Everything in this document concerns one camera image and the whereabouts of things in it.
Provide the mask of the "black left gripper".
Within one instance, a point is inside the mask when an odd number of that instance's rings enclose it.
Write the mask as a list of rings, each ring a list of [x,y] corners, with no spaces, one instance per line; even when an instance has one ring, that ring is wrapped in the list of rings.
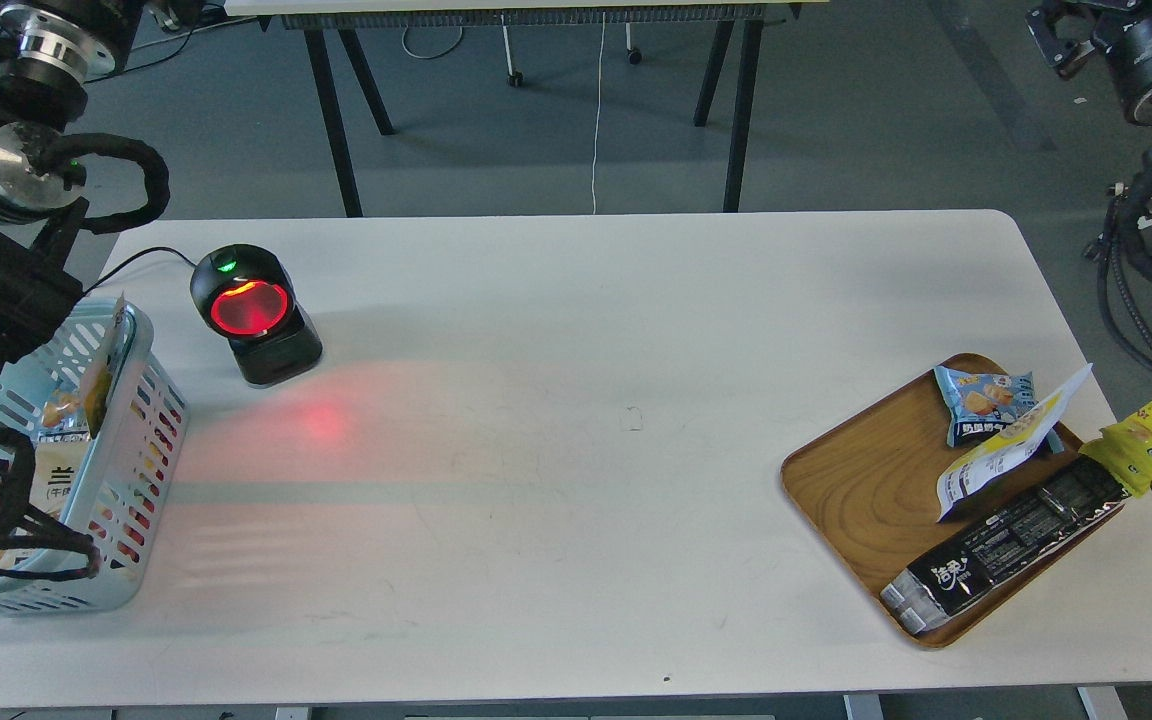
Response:
[[[86,81],[123,70],[145,1],[0,1],[18,56]]]

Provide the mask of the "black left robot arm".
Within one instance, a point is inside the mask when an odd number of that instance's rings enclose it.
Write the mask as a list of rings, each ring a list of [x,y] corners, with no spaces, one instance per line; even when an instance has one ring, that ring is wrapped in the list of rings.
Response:
[[[0,373],[50,342],[81,300],[65,264],[79,232],[128,232],[160,218],[169,172],[147,143],[108,132],[70,135],[88,105],[84,82],[124,70],[142,1],[0,1]],[[91,577],[90,537],[29,501],[35,447],[0,429],[0,550],[74,553]]]

